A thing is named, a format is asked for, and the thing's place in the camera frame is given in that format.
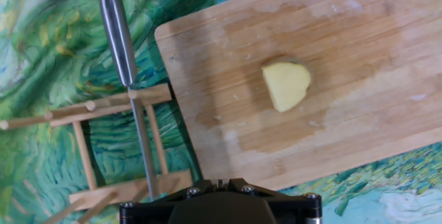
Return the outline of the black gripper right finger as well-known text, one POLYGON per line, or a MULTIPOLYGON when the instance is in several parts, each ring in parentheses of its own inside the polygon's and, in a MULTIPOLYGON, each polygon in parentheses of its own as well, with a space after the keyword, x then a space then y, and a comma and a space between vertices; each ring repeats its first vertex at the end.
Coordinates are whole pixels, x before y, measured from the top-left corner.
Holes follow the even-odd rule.
POLYGON ((233 223, 322 223, 323 200, 307 192, 290 196, 248 183, 242 178, 221 180, 222 201, 233 223))

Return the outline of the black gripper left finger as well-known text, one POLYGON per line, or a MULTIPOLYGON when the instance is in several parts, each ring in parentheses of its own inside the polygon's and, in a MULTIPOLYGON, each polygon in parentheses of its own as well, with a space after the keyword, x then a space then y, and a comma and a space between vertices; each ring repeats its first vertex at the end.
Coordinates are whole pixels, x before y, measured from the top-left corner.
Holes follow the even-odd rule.
POLYGON ((218 188, 218 180, 199 180, 190 187, 169 194, 151 203, 121 203, 119 206, 119 223, 134 224, 148 223, 155 218, 168 218, 178 203, 184 203, 197 196, 215 192, 218 188))

